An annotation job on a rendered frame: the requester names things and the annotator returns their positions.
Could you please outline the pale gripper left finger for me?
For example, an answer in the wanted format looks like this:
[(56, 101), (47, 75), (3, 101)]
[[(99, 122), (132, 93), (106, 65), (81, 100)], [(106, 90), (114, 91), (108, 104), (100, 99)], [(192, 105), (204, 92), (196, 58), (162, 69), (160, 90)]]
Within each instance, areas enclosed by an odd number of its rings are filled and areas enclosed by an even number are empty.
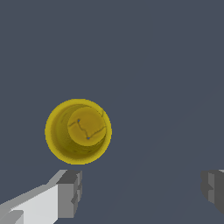
[(0, 224), (55, 224), (73, 218), (82, 195), (82, 171), (59, 170), (38, 186), (0, 205)]

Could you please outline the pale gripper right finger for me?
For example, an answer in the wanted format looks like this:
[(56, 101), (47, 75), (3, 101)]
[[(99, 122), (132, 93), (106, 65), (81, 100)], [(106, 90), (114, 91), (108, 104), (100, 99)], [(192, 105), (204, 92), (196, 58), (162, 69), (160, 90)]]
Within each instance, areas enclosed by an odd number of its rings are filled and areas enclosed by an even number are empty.
[(202, 171), (200, 178), (203, 196), (224, 214), (224, 170)]

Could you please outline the yellow cup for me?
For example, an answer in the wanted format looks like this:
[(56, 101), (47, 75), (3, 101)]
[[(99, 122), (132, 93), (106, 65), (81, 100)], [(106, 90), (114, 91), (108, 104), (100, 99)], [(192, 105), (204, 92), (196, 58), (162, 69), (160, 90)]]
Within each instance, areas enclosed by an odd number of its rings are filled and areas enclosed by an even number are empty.
[(52, 154), (70, 165), (98, 159), (109, 147), (112, 125), (105, 110), (87, 99), (62, 102), (48, 116), (45, 140)]

